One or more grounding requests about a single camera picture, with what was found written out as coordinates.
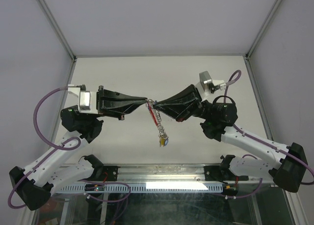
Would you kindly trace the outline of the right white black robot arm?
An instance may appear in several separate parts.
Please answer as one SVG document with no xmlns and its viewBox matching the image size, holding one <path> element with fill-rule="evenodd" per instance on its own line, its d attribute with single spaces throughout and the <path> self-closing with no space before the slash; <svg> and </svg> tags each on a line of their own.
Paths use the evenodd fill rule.
<svg viewBox="0 0 314 225">
<path fill-rule="evenodd" d="M 219 173 L 224 179 L 233 176 L 255 176 L 271 179 L 278 187 L 292 193 L 303 185 L 303 177 L 309 170 L 304 149 L 297 143 L 290 146 L 259 137 L 236 125 L 238 119 L 236 103 L 220 102 L 217 96 L 208 101 L 209 94 L 200 85 L 189 85 L 180 93 L 153 107 L 177 122 L 190 117 L 204 120 L 200 124 L 209 139 L 238 147 L 254 159 L 226 155 L 220 163 Z"/>
</svg>

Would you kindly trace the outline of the metal key holder red handle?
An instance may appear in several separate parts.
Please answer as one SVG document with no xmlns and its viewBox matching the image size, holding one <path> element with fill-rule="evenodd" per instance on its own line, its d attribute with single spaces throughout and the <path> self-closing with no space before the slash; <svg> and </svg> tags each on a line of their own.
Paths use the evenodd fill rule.
<svg viewBox="0 0 314 225">
<path fill-rule="evenodd" d="M 164 126 L 161 123 L 162 119 L 161 119 L 159 111 L 154 109 L 154 104 L 155 104 L 155 101 L 153 101 L 152 99 L 146 99 L 146 107 L 158 130 L 159 145 L 160 147 L 165 147 L 168 144 L 169 137 L 164 129 Z"/>
</svg>

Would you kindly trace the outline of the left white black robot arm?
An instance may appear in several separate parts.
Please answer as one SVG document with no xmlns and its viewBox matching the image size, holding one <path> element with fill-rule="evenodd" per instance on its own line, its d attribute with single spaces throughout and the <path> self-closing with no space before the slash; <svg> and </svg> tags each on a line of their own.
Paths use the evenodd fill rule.
<svg viewBox="0 0 314 225">
<path fill-rule="evenodd" d="M 54 144 L 41 133 L 37 115 L 42 103 L 59 91 L 67 91 L 76 96 L 78 102 L 61 110 L 61 123 L 67 131 L 60 141 Z M 122 121 L 127 114 L 146 101 L 146 97 L 121 94 L 106 90 L 103 86 L 99 86 L 96 92 L 91 92 L 85 85 L 73 84 L 57 88 L 45 95 L 35 107 L 33 124 L 37 135 L 50 148 L 29 165 L 23 168 L 16 166 L 9 172 L 13 189 L 8 197 L 8 206 L 12 209 L 27 207 L 34 211 L 67 184 L 82 179 L 101 178 L 103 164 L 93 155 L 86 156 L 85 163 L 76 164 L 66 170 L 60 171 L 59 167 L 99 136 L 103 125 L 102 117 Z"/>
</svg>

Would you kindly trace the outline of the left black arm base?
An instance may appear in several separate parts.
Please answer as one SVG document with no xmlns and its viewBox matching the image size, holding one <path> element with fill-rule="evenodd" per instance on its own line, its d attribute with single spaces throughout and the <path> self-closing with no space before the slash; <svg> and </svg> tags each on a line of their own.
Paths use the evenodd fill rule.
<svg viewBox="0 0 314 225">
<path fill-rule="evenodd" d="M 93 173 L 90 177 L 85 178 L 87 181 L 103 182 L 116 182 L 118 178 L 119 166 L 116 165 L 103 165 L 102 169 L 97 173 Z"/>
</svg>

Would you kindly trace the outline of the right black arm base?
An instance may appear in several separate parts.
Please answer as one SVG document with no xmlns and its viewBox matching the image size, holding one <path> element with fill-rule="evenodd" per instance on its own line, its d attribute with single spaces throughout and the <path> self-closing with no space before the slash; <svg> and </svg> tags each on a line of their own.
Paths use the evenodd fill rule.
<svg viewBox="0 0 314 225">
<path fill-rule="evenodd" d="M 248 181 L 249 177 L 246 175 L 236 176 L 229 169 L 220 169 L 218 165 L 205 165 L 204 166 L 205 181 L 218 181 L 226 183 L 228 181 Z"/>
</svg>

